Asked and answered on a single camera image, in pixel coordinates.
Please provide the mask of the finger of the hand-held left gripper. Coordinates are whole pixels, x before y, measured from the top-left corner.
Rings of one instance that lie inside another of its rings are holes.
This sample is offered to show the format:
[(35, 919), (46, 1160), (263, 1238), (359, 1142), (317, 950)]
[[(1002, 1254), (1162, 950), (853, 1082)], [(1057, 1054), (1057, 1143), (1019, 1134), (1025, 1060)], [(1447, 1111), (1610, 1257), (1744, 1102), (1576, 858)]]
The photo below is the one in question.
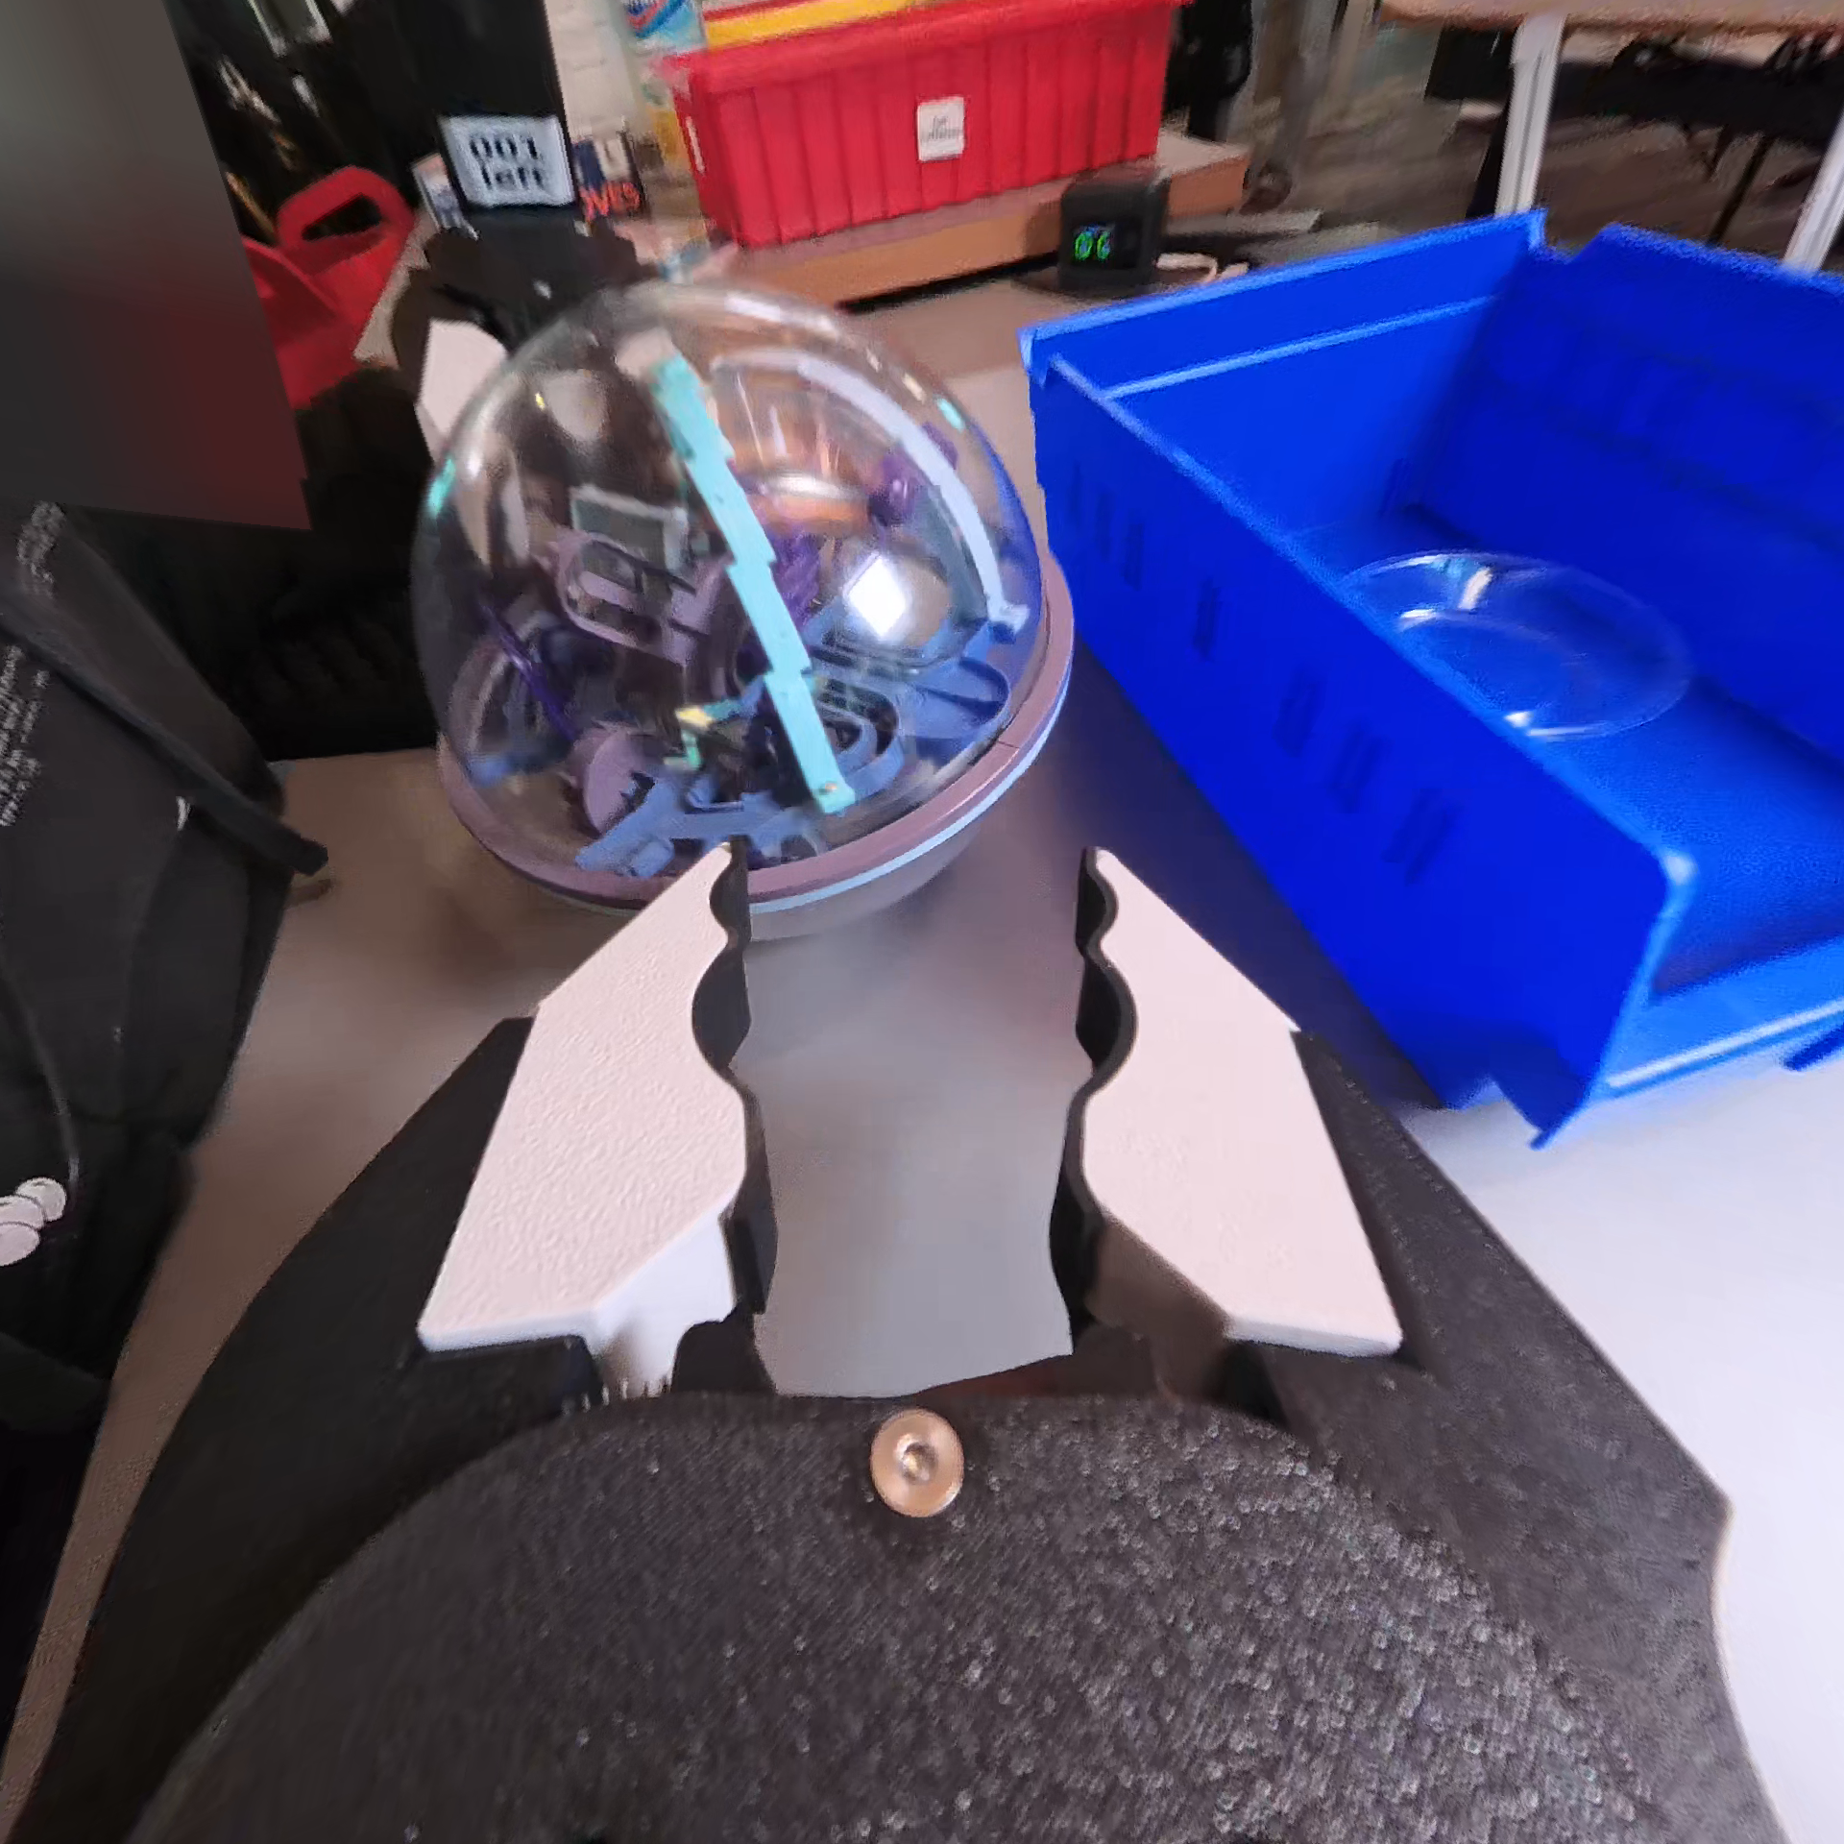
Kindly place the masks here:
[(429, 322), (413, 405), (430, 456), (446, 452), (472, 399), (506, 361), (506, 345), (480, 325), (458, 318)]

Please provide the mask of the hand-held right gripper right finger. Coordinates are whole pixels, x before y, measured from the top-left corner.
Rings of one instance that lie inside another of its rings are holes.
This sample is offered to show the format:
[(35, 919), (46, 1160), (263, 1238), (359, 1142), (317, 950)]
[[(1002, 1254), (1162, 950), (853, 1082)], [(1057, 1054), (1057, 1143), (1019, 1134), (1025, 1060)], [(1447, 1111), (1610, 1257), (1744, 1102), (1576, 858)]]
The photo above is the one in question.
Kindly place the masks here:
[(1051, 1273), (1071, 1337), (1159, 1363), (1233, 1345), (1394, 1356), (1404, 1332), (1307, 1066), (1309, 1038), (1116, 852), (1076, 888), (1071, 1098)]

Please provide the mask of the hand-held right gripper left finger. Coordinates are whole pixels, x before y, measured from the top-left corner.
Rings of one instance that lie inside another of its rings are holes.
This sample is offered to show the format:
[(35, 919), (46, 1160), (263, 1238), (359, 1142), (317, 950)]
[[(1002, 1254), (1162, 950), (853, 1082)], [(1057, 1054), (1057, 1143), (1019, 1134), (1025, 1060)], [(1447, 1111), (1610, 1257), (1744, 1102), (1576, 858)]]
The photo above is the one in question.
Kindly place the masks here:
[(776, 1271), (762, 1122), (731, 1071), (751, 1004), (747, 854), (712, 846), (533, 1011), (420, 1316), (429, 1351), (577, 1338), (672, 1363)]

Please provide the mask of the clear plastic maze ball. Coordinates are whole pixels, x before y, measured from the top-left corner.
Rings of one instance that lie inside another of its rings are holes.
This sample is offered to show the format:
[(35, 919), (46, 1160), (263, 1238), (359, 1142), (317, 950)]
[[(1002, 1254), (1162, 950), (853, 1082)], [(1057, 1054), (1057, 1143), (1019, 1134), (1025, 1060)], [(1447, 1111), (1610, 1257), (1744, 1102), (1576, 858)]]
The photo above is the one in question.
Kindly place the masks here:
[(1073, 619), (969, 408), (859, 321), (600, 291), (430, 458), (410, 617), (476, 845), (633, 914), (744, 849), (754, 929), (903, 901), (1045, 750)]

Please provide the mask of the blue plastic bin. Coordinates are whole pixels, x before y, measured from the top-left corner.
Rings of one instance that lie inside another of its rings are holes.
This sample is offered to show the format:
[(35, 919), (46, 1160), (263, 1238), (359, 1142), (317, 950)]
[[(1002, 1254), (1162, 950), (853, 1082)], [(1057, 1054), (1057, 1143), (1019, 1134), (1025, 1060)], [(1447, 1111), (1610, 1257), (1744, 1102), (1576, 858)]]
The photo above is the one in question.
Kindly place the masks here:
[[(1430, 1092), (1840, 1057), (1840, 276), (1516, 215), (1022, 346), (1081, 636)], [(1447, 549), (1626, 587), (1688, 696), (1500, 728), (1347, 587)]]

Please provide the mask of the person's left forearm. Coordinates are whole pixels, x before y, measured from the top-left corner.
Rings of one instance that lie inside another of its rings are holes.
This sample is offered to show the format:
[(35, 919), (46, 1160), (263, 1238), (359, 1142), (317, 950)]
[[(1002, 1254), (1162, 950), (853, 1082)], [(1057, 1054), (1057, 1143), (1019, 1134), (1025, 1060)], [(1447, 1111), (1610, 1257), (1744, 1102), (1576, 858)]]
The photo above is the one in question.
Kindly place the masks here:
[(308, 529), (89, 510), (84, 534), (274, 761), (435, 746), (408, 563), (430, 452), (394, 369), (297, 414)]

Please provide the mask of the clear plastic ball stand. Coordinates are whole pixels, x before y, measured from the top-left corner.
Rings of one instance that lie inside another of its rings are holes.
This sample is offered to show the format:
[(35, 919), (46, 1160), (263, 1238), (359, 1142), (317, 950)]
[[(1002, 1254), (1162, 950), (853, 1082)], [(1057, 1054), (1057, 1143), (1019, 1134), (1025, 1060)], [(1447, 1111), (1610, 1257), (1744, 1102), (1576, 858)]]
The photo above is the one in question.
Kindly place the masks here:
[(1542, 746), (1657, 722), (1693, 684), (1685, 636), (1576, 566), (1447, 549), (1363, 563), (1345, 585), (1406, 658), (1454, 678), (1500, 728)]

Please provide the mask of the red plastic bin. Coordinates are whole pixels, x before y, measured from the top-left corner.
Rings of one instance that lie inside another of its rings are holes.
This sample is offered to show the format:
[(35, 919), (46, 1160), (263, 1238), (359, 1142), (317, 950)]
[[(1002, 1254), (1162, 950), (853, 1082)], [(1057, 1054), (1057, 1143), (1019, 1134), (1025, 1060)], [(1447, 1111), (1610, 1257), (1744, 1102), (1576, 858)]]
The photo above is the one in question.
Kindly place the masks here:
[(706, 219), (772, 247), (1158, 152), (1176, 3), (892, 10), (666, 63)]

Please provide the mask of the black backpack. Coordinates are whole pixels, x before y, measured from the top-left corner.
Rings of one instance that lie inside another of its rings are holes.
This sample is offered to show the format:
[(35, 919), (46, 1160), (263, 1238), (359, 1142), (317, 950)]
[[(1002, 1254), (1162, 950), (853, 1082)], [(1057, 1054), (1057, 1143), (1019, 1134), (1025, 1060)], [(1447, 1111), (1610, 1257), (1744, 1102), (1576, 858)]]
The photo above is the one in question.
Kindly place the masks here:
[(52, 500), (2, 513), (2, 1731), (113, 1378), (326, 849)]

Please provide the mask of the black digital timer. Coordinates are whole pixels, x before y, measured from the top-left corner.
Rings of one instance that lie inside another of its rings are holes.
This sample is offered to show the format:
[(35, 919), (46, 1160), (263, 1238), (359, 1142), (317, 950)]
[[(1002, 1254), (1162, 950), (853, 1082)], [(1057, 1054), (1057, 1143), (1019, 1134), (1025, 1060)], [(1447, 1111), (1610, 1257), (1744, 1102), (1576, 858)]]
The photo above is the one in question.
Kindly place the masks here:
[(1058, 200), (1054, 288), (1122, 295), (1152, 284), (1169, 221), (1169, 174), (1151, 163), (1073, 178)]

